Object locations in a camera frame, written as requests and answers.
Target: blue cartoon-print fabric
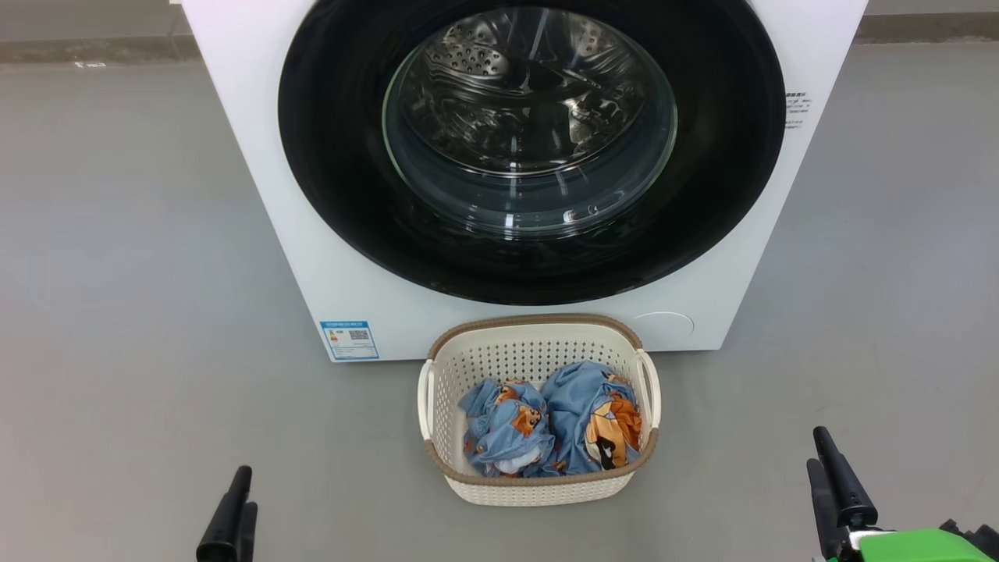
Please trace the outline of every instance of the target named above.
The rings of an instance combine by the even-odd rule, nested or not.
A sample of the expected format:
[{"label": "blue cartoon-print fabric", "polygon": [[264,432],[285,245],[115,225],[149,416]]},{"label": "blue cartoon-print fabric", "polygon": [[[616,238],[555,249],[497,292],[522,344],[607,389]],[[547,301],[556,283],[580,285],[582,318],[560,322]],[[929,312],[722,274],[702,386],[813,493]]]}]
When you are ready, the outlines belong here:
[{"label": "blue cartoon-print fabric", "polygon": [[538,477],[620,468],[638,457],[634,392],[599,363],[556,370],[540,391],[524,380],[485,380],[459,403],[465,455],[486,476]]},{"label": "blue cartoon-print fabric", "polygon": [[487,379],[459,406],[469,416],[465,455],[485,476],[555,476],[548,464],[554,436],[540,393],[523,380]]}]

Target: blue label sticker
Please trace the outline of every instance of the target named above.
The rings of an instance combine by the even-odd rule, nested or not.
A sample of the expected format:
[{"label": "blue label sticker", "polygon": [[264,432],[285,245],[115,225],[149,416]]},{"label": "blue label sticker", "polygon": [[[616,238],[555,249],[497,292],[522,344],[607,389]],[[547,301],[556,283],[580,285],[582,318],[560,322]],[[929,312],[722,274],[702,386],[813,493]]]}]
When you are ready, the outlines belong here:
[{"label": "blue label sticker", "polygon": [[370,361],[378,359],[378,348],[368,322],[320,322],[326,339],[337,361]]}]

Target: washing machine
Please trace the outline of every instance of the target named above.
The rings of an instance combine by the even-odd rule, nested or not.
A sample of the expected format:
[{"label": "washing machine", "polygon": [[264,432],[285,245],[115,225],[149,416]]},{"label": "washing machine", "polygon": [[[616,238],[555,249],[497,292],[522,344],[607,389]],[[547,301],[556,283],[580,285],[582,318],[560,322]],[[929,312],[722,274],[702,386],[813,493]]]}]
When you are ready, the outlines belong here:
[{"label": "washing machine", "polygon": [[184,0],[333,361],[721,346],[866,0]]}]

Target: laundry basket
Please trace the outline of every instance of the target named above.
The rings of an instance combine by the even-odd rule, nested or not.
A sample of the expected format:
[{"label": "laundry basket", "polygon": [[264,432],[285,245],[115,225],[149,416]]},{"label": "laundry basket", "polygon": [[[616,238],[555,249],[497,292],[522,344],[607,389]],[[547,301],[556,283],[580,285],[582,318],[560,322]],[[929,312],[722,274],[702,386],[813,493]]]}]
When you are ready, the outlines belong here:
[{"label": "laundry basket", "polygon": [[[555,369],[590,360],[610,367],[635,390],[641,416],[635,462],[621,468],[550,478],[487,478],[463,453],[466,413],[459,401],[484,379],[525,379],[540,387]],[[587,314],[484,320],[448,331],[420,373],[417,411],[431,459],[463,499],[480,505],[541,506],[611,496],[648,461],[658,436],[659,381],[641,341],[624,324]]]}]

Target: wall baseboard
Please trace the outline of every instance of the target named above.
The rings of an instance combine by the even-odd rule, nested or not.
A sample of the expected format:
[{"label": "wall baseboard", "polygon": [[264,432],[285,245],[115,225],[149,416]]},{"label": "wall baseboard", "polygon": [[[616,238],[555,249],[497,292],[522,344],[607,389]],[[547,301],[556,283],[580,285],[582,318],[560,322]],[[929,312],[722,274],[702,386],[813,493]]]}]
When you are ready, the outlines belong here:
[{"label": "wall baseboard", "polygon": [[854,44],[999,41],[999,12],[869,15]]},{"label": "wall baseboard", "polygon": [[[867,15],[854,44],[999,41],[999,12]],[[131,66],[201,60],[191,35],[0,42],[0,68]]]}]

